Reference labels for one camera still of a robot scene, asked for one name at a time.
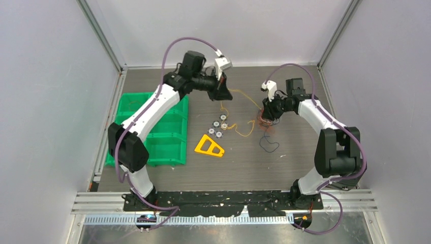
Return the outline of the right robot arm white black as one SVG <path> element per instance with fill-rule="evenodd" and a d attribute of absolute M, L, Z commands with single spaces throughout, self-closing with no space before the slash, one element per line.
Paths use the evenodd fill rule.
<path fill-rule="evenodd" d="M 306 92 L 301 78 L 286 80 L 286 92 L 277 89 L 274 81 L 263 82 L 261 119 L 272 123 L 286 113 L 295 112 L 318 134 L 314 167 L 290 188 L 289 200 L 296 208 L 304 208 L 317 200 L 321 189 L 349 191 L 356 187 L 366 170 L 361 158 L 360 131 L 336 120 L 317 97 Z"/>

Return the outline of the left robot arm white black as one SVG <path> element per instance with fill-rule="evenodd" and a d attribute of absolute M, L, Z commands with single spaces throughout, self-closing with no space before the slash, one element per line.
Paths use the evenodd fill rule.
<path fill-rule="evenodd" d="M 212 101 L 232 100 L 225 70 L 231 61 L 222 54 L 214 60 L 210 74 L 204 70 L 205 56 L 188 51 L 173 72 L 162 76 L 161 84 L 153 95 L 121 124 L 108 127 L 108 152 L 115 160 L 116 171 L 123 170 L 137 195 L 136 203 L 143 210 L 151 210 L 156 203 L 155 187 L 147 172 L 149 152 L 144 142 L 159 120 L 186 95 L 194 90 L 206 92 Z"/>

